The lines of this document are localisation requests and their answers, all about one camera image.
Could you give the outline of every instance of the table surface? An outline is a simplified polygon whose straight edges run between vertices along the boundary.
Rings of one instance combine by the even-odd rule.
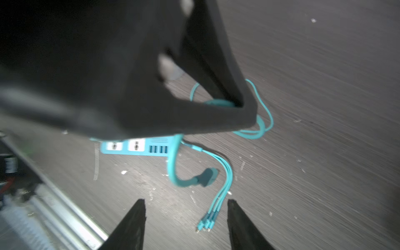
[[[186,137],[228,157],[229,198],[277,249],[399,249],[400,2],[218,4],[242,72],[275,119],[258,140]],[[183,76],[168,86],[187,98],[193,84]],[[6,116],[0,126],[30,147],[38,166],[107,232],[145,198],[144,249],[230,248],[226,205],[210,233],[195,233],[223,171],[211,187],[177,188],[165,176],[166,158],[100,154],[93,180],[94,142]],[[207,167],[222,169],[205,154],[181,149],[179,176]]]

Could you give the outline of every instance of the multi-charging cable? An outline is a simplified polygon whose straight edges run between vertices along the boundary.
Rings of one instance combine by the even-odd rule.
[[[265,123],[260,117],[260,115],[257,115],[257,124],[260,127],[259,130],[239,130],[239,131],[233,131],[235,134],[238,136],[241,136],[246,139],[258,139],[261,138],[265,132],[269,131],[273,126],[274,126],[274,119],[272,118],[271,112],[268,110],[268,108],[265,106],[263,101],[260,98],[260,95],[258,94],[257,88],[254,85],[252,81],[249,79],[246,79],[248,83],[251,84],[251,86],[254,89],[254,93],[258,99],[258,101],[261,103],[262,107],[264,110],[268,113],[269,119],[270,119],[270,125],[266,128]],[[198,88],[199,84],[196,83],[192,91],[190,92],[190,100],[193,101],[194,93],[196,92],[196,89]],[[219,100],[219,99],[214,99],[214,100],[209,100],[205,102],[206,104],[209,105],[217,105],[217,106],[226,106],[226,107],[234,107],[234,104],[232,102],[229,102],[227,100]],[[204,152],[208,154],[209,156],[213,157],[216,159],[218,162],[222,164],[226,171],[226,181],[221,190],[217,193],[215,196],[214,200],[212,201],[210,208],[208,209],[208,212],[203,216],[203,218],[200,220],[196,227],[196,231],[199,232],[200,230],[207,230],[210,231],[214,224],[215,221],[217,220],[217,216],[219,211],[221,210],[222,203],[224,202],[224,199],[232,185],[233,182],[233,171],[232,167],[228,163],[227,160],[225,160],[223,157],[212,153],[208,150],[205,150],[199,146],[193,145],[193,144],[188,144],[184,141],[182,141],[184,135],[183,134],[177,134],[173,137],[172,140],[172,145],[170,146],[170,150],[168,152],[168,163],[167,163],[167,171],[168,171],[168,176],[170,181],[179,187],[187,187],[191,185],[202,185],[202,186],[209,186],[211,185],[217,175],[218,175],[218,170],[215,168],[207,168],[201,175],[195,176],[189,180],[181,180],[178,178],[176,175],[176,157],[178,155],[178,150],[181,144],[188,146],[194,150],[197,150],[199,152]]]

